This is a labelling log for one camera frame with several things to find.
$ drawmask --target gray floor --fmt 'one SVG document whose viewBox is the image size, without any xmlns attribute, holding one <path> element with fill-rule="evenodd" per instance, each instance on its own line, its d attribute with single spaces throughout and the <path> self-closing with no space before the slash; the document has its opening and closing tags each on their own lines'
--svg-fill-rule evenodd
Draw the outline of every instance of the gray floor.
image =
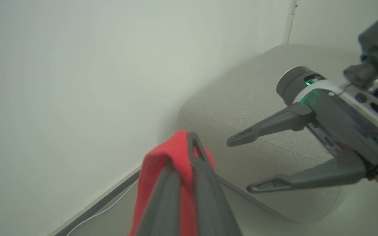
<svg viewBox="0 0 378 236">
<path fill-rule="evenodd" d="M 244 236 L 378 235 L 378 187 L 374 182 L 352 186 L 338 209 L 307 225 L 277 219 L 233 190 L 225 186 L 223 190 Z M 117 205 L 83 224 L 71 236 L 125 236 L 131 228 L 136 196 L 133 187 Z"/>
</svg>

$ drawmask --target red fabric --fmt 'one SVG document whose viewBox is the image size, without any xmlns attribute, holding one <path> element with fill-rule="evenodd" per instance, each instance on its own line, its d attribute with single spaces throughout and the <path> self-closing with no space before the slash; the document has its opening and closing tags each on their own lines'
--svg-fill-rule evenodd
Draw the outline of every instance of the red fabric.
<svg viewBox="0 0 378 236">
<path fill-rule="evenodd" d="M 214 167 L 212 155 L 206 148 L 204 149 Z M 144 214 L 151 192 L 167 157 L 173 160 L 173 165 L 179 171 L 182 178 L 182 187 L 180 189 L 180 235 L 196 235 L 195 201 L 193 196 L 192 167 L 188 156 L 187 132 L 180 130 L 169 138 L 169 140 L 145 155 L 139 174 L 138 195 L 132 229 L 128 236 L 135 235 L 138 230 L 139 221 Z"/>
</svg>

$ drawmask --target gray cushion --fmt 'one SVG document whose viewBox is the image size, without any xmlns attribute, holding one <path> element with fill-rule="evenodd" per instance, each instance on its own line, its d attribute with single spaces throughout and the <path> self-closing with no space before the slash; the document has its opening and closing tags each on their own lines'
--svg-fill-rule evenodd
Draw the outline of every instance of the gray cushion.
<svg viewBox="0 0 378 236">
<path fill-rule="evenodd" d="M 181 109 L 178 127 L 195 131 L 214 156 L 216 173 L 240 189 L 276 174 L 293 174 L 332 158 L 308 130 L 285 131 L 256 142 L 227 147 L 229 136 L 283 109 L 276 94 L 279 78 L 305 65 L 338 84 L 358 55 L 311 45 L 280 45 L 237 66 L 193 96 Z M 286 217 L 315 221 L 339 204 L 342 188 L 320 188 L 253 197 Z"/>
</svg>

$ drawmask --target white cable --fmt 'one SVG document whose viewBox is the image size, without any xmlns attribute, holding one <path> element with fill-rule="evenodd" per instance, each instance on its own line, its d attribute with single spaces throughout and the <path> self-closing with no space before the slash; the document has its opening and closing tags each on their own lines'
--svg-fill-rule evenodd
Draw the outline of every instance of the white cable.
<svg viewBox="0 0 378 236">
<path fill-rule="evenodd" d="M 72 232 L 74 232 L 74 230 L 76 230 L 78 227 L 80 227 L 82 224 L 84 224 L 85 222 L 87 222 L 87 221 L 89 221 L 89 220 L 91 220 L 92 218 L 94 218 L 94 217 L 96 217 L 96 216 L 98 216 L 98 215 L 101 215 L 101 214 L 103 214 L 104 212 L 107 212 L 109 209 L 111 209 L 112 207 L 114 207 L 114 205 L 116 205 L 121 199 L 122 199 L 122 197 L 123 196 L 125 196 L 128 192 L 129 192 L 129 190 L 131 190 L 131 188 L 136 184 L 138 182 L 138 180 L 136 180 L 123 194 L 122 194 L 122 196 L 120 196 L 119 197 L 119 199 L 115 202 L 115 203 L 113 203 L 111 206 L 109 206 L 108 208 L 106 208 L 105 210 L 103 210 L 102 212 L 99 212 L 99 213 L 97 213 L 96 215 L 93 215 L 92 217 L 89 217 L 89 218 L 87 218 L 87 219 L 85 219 L 84 221 L 82 221 L 80 224 L 77 224 L 77 226 L 76 227 L 74 227 L 71 231 L 69 231 L 69 233 L 66 235 L 66 236 L 69 236 Z"/>
</svg>

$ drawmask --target white wall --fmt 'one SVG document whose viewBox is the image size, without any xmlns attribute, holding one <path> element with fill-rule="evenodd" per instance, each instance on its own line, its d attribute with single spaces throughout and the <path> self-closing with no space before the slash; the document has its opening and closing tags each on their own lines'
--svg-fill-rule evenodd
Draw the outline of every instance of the white wall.
<svg viewBox="0 0 378 236">
<path fill-rule="evenodd" d="M 378 20 L 378 0 L 298 0 L 290 44 L 361 52 L 358 35 Z"/>
<path fill-rule="evenodd" d="M 0 1 L 0 236 L 47 235 L 135 169 L 188 96 L 282 42 L 286 9 Z"/>
</svg>

